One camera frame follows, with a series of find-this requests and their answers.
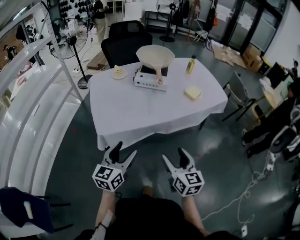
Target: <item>black chair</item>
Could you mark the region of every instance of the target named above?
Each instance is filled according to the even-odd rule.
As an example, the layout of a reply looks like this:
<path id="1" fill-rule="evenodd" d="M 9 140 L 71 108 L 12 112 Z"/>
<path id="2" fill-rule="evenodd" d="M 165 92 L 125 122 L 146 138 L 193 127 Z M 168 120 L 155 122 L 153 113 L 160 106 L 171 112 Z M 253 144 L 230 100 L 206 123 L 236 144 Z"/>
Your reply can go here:
<path id="1" fill-rule="evenodd" d="M 4 187 L 0 189 L 0 205 L 4 216 L 18 227 L 23 227 L 25 223 L 30 222 L 33 225 L 43 229 L 48 233 L 54 233 L 73 224 L 54 229 L 52 223 L 51 207 L 70 206 L 70 203 L 49 204 L 48 201 L 40 199 L 47 197 L 37 197 L 29 193 L 24 193 L 15 187 Z M 30 209 L 33 218 L 29 215 L 24 206 L 24 202 L 30 203 Z"/>
<path id="2" fill-rule="evenodd" d="M 101 48 L 110 68 L 114 68 L 115 65 L 123 66 L 139 62 L 136 55 L 137 50 L 151 44 L 152 35 L 144 32 L 127 38 L 109 37 L 101 43 Z"/>
<path id="3" fill-rule="evenodd" d="M 144 26 L 137 20 L 116 22 L 111 25 L 108 38 L 128 38 L 144 32 Z"/>

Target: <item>fan base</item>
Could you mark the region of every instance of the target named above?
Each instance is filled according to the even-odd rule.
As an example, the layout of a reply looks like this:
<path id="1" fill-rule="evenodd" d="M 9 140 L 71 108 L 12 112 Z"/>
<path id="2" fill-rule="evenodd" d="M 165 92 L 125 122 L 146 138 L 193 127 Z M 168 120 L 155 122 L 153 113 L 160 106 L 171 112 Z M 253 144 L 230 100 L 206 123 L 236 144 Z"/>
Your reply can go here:
<path id="1" fill-rule="evenodd" d="M 80 89 L 87 89 L 87 84 L 90 80 L 90 78 L 92 77 L 92 75 L 86 75 L 86 80 L 84 79 L 84 77 L 82 77 L 81 79 L 79 79 L 78 83 L 77 83 L 77 86 L 80 88 Z"/>
<path id="2" fill-rule="evenodd" d="M 169 36 L 160 36 L 159 39 L 162 40 L 163 42 L 167 42 L 167 43 L 172 43 L 175 41 L 174 38 L 169 37 Z"/>

